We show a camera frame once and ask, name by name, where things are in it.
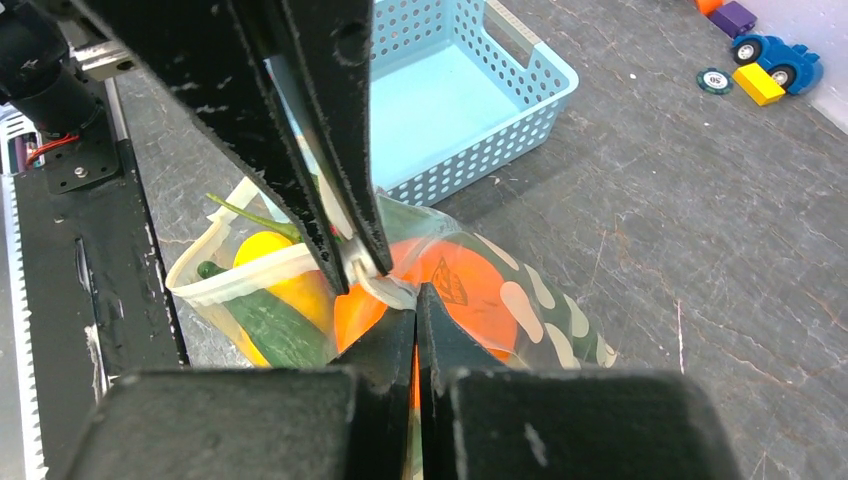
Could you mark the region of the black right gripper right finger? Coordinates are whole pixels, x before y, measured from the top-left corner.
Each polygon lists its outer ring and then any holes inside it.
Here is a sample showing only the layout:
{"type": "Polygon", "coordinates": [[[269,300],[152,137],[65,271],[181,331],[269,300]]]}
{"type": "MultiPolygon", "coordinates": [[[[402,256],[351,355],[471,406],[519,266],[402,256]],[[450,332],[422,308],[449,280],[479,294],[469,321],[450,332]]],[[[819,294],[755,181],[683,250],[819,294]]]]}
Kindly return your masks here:
{"type": "Polygon", "coordinates": [[[706,392],[663,370],[513,370],[424,285],[416,312],[427,479],[737,479],[706,392]]]}

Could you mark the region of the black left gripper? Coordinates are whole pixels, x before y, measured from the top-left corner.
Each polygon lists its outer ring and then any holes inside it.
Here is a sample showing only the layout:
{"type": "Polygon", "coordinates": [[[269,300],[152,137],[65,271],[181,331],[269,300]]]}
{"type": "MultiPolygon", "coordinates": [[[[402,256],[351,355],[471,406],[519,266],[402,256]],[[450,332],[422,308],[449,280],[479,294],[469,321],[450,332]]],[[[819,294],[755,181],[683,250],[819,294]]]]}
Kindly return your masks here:
{"type": "Polygon", "coordinates": [[[137,67],[124,47],[287,214],[332,290],[345,293],[340,247],[264,66],[254,5],[3,1],[1,103],[50,138],[79,132],[100,110],[88,84],[137,67]]]}

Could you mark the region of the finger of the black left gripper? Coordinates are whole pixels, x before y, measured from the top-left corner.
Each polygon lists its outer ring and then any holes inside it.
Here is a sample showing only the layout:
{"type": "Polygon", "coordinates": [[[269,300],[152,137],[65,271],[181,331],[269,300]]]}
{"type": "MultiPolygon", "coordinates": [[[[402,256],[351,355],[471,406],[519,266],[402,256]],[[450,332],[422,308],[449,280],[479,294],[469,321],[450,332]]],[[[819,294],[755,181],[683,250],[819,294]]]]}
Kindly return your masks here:
{"type": "Polygon", "coordinates": [[[370,177],[370,1],[283,1],[281,86],[319,169],[327,219],[347,277],[393,267],[370,177]]]}

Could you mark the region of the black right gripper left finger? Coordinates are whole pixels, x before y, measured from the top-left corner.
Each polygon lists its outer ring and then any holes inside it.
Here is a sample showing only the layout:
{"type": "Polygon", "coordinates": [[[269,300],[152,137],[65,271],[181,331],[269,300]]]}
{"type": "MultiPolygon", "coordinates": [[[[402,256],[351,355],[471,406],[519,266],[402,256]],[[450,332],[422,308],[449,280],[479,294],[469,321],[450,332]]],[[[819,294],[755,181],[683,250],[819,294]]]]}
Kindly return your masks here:
{"type": "Polygon", "coordinates": [[[140,372],[94,413],[69,479],[403,479],[415,316],[322,368],[140,372]]]}

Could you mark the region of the clear dotted zip top bag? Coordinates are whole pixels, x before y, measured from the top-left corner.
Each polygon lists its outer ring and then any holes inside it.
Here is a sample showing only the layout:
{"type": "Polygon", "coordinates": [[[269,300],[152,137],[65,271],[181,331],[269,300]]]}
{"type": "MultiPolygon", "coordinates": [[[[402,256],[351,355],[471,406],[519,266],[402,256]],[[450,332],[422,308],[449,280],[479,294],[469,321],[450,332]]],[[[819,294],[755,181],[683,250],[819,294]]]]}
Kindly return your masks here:
{"type": "MultiPolygon", "coordinates": [[[[223,200],[291,224],[249,180],[223,200]]],[[[600,328],[536,269],[438,211],[388,198],[379,204],[393,269],[383,278],[355,276],[345,295],[332,291],[303,242],[218,204],[167,287],[259,367],[326,365],[390,308],[412,309],[427,284],[449,316],[508,366],[616,362],[600,328]]]]}

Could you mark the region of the green toy bean pod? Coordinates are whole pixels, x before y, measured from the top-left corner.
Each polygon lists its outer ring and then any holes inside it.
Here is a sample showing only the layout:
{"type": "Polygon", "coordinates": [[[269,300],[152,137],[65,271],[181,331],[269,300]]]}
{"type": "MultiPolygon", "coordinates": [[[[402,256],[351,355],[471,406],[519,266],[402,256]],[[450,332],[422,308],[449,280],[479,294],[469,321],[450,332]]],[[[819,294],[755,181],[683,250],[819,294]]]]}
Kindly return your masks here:
{"type": "Polygon", "coordinates": [[[266,227],[268,230],[274,231],[274,232],[282,235],[284,238],[286,238],[292,244],[298,244],[298,243],[302,242],[302,237],[300,235],[299,230],[292,224],[277,222],[277,221],[274,221],[274,220],[271,220],[271,219],[268,219],[268,218],[264,218],[264,217],[255,215],[253,213],[250,213],[250,212],[248,212],[248,211],[246,211],[242,208],[239,208],[239,207],[221,199],[220,197],[218,197],[217,195],[214,195],[212,193],[207,193],[206,196],[210,200],[212,200],[213,202],[224,207],[225,209],[227,209],[227,210],[229,210],[229,211],[231,211],[231,212],[233,212],[233,213],[235,213],[239,216],[247,218],[247,219],[251,220],[252,222],[254,222],[258,225],[266,227]]]}

